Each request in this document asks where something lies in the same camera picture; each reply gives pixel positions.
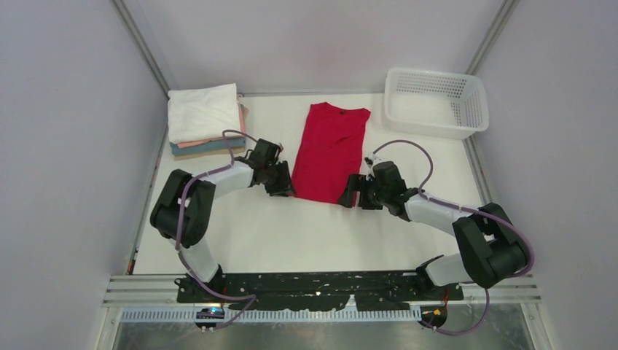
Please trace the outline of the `red t shirt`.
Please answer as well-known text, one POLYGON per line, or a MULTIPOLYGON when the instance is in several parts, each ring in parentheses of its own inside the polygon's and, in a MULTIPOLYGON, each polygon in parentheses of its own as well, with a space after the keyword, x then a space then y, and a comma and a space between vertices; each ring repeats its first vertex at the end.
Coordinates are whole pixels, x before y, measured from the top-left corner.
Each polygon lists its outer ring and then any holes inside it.
POLYGON ((292 171, 295 198, 336 204, 359 172, 371 111, 312 104, 292 171))

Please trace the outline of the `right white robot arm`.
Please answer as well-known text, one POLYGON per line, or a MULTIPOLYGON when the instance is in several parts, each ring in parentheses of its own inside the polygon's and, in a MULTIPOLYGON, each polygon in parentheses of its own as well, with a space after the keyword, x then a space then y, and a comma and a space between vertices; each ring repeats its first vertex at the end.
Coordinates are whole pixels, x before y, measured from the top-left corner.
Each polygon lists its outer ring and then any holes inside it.
POLYGON ((476 209, 432 197, 419 187, 408 187, 391 161, 376 163, 371 170, 348 177, 338 205, 387 209, 392 216, 428 225, 456 240, 458 253, 434 257, 415 269, 412 282, 417 291, 429 294, 461 283, 489 289, 531 266, 531 248, 498 204, 476 209))

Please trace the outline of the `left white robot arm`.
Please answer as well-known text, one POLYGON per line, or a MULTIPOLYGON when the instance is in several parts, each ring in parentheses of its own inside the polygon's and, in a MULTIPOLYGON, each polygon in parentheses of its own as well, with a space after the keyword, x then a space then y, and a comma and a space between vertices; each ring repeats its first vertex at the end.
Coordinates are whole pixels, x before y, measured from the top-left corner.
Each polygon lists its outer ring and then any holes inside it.
POLYGON ((227 296, 209 287, 222 274, 222 267, 211 253, 206 239, 215 200, 230 193, 262 185, 270 196, 295 194, 289 165, 279 159, 283 147, 258 139, 244 156, 232 156, 220 168, 198 175, 181 169, 172 171, 164 184, 150 224, 171 241, 190 278, 208 294, 225 301, 253 302, 255 296, 227 296))

